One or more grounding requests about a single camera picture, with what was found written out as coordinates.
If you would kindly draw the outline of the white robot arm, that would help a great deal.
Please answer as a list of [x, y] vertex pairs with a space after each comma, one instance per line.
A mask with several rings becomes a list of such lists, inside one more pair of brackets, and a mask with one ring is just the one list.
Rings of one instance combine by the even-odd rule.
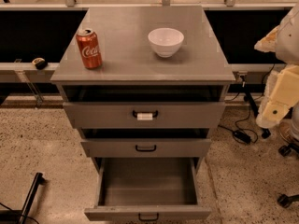
[[272, 128], [299, 102], [299, 4], [254, 48], [274, 52], [286, 64], [280, 72], [270, 73], [256, 118], [260, 127]]

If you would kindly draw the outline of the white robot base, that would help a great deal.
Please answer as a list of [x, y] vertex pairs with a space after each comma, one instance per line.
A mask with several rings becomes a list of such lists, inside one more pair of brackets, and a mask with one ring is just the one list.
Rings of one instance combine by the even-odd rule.
[[292, 118], [290, 122], [280, 122], [279, 133], [287, 143], [299, 145], [299, 105], [296, 105], [292, 109]]

